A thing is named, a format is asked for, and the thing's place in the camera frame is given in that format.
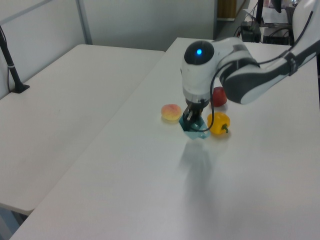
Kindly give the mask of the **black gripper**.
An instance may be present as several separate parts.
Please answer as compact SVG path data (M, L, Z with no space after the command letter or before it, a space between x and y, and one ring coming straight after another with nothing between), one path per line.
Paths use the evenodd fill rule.
M203 125L202 112L205 107L210 103L210 100L201 99L200 102L191 102L188 99L185 99L187 108L182 114L182 125L184 131L190 131L192 124L197 127Z

